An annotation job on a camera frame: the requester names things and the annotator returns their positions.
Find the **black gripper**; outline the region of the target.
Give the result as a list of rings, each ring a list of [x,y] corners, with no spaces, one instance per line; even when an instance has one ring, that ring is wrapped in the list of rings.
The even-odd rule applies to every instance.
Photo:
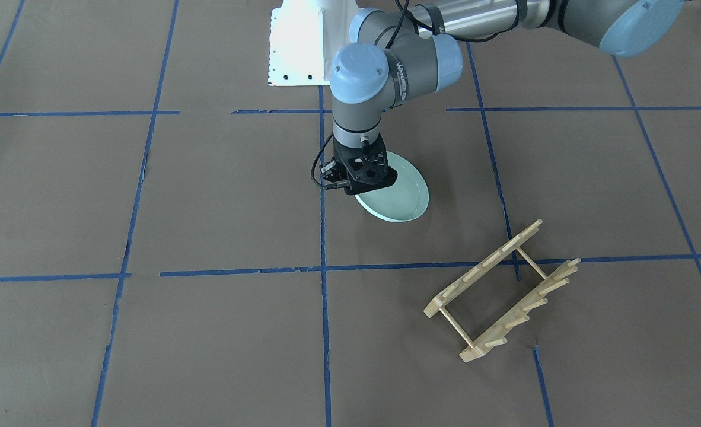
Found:
[[[383,137],[379,134],[360,148],[348,148],[332,137],[334,154],[321,166],[321,178],[331,184],[326,189],[341,187],[347,195],[393,186],[399,174],[388,164]]]

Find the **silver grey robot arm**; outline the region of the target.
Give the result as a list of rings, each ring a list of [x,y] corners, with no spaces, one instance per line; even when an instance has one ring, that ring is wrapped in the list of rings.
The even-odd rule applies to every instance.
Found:
[[[456,83],[460,43],[483,43],[518,27],[552,28],[618,57],[637,56],[673,26],[682,1],[440,1],[396,13],[360,10],[350,43],[335,54],[333,157],[321,165],[322,189],[358,195],[393,186],[381,114]]]

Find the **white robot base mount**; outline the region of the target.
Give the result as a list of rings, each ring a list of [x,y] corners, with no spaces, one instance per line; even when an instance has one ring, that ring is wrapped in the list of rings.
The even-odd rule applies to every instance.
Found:
[[[335,54],[350,43],[356,1],[283,1],[271,13],[267,83],[329,85]]]

